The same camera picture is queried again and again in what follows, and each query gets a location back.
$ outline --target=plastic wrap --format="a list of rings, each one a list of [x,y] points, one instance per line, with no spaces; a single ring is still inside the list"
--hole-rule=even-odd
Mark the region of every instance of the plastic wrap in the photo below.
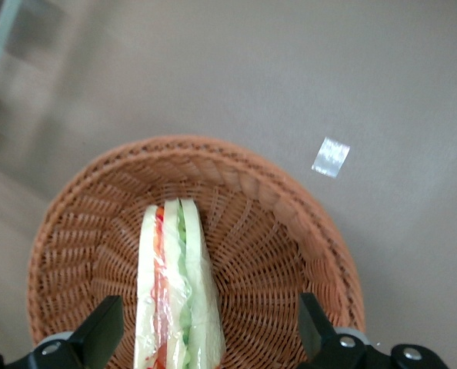
[[[213,369],[225,353],[218,293],[193,200],[142,222],[134,369]]]

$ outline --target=wicker basket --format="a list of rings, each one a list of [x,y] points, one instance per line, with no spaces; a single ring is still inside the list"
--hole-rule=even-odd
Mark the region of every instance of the wicker basket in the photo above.
[[[168,136],[93,161],[51,204],[32,251],[34,343],[74,330],[108,294],[124,298],[125,335],[108,367],[131,368],[139,230],[148,204],[194,198],[222,306],[226,368],[305,359],[297,297],[312,291],[334,325],[365,329],[359,279],[321,206],[276,166],[211,138]]]

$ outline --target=tomato slice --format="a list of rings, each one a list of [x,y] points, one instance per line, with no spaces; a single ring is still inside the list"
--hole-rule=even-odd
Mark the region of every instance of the tomato slice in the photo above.
[[[155,332],[158,335],[158,351],[155,368],[167,367],[167,340],[168,340],[168,280],[165,266],[165,251],[163,240],[164,208],[158,208],[155,213],[155,236],[153,249],[155,252]]]

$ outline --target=bread slice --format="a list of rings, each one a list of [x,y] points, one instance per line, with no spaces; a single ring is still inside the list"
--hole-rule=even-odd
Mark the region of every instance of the bread slice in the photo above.
[[[212,277],[198,209],[191,199],[181,200],[185,218],[186,268],[192,286],[192,326],[189,332],[189,367],[214,369],[225,352],[218,312],[218,292]]]

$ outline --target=metal bolt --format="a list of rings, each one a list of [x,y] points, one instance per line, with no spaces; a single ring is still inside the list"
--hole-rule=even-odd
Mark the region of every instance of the metal bolt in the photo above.
[[[339,339],[339,343],[346,348],[355,347],[355,340],[350,336],[344,336]]]
[[[403,350],[403,354],[410,360],[421,360],[422,354],[413,347],[407,347]]]
[[[49,346],[44,347],[42,350],[43,355],[50,355],[53,352],[56,352],[59,349],[59,346],[61,346],[61,342],[54,342],[50,344]]]

